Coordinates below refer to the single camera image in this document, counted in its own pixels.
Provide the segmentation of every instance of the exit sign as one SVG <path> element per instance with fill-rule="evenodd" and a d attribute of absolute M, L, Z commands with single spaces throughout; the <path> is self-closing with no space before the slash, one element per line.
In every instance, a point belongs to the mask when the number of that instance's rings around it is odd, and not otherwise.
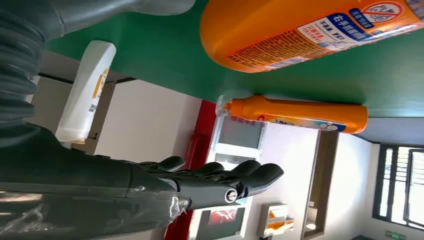
<path fill-rule="evenodd" d="M 386 235 L 386 237 L 396 239 L 396 240 L 407 240 L 407 236 L 402 235 L 402 234 L 397 233 L 397 232 L 385 231 L 385 235 Z"/>

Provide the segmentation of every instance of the black corrugated hose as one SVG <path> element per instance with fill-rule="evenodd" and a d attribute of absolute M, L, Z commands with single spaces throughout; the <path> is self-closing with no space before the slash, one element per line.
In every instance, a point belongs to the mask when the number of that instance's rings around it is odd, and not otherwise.
<path fill-rule="evenodd" d="M 0 10 L 0 148 L 36 134 L 26 124 L 34 108 L 25 101 L 37 86 L 29 78 L 39 72 L 43 35 L 29 22 Z"/>

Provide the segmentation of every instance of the orange cleaning bottle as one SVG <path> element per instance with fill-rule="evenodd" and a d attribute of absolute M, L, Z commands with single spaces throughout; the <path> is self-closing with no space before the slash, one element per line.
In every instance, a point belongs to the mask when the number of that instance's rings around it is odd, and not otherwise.
<path fill-rule="evenodd" d="M 231 116 L 246 120 L 348 134 L 362 132 L 368 122 L 367 108 L 358 104 L 272 100 L 257 95 L 235 98 L 224 108 Z"/>
<path fill-rule="evenodd" d="M 423 21 L 424 0 L 209 0 L 200 38 L 218 64 L 257 73 L 415 31 Z"/>

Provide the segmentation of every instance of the green table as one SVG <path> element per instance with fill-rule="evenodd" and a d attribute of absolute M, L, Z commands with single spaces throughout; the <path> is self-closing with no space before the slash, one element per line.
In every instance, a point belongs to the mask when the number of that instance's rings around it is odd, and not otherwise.
<path fill-rule="evenodd" d="M 364 104 L 371 117 L 424 117 L 424 29 L 271 72 L 243 73 L 204 52 L 199 23 L 206 2 L 197 0 L 177 16 L 118 15 L 48 48 L 80 60 L 90 41 L 109 41 L 118 50 L 112 71 L 212 102 L 222 94 L 265 94 Z"/>

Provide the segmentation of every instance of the white bottle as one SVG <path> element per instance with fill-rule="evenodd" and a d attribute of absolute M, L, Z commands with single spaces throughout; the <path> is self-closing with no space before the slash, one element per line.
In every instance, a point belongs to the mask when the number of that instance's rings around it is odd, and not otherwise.
<path fill-rule="evenodd" d="M 110 42 L 95 40 L 88 45 L 56 131 L 60 142 L 85 143 L 116 52 Z"/>

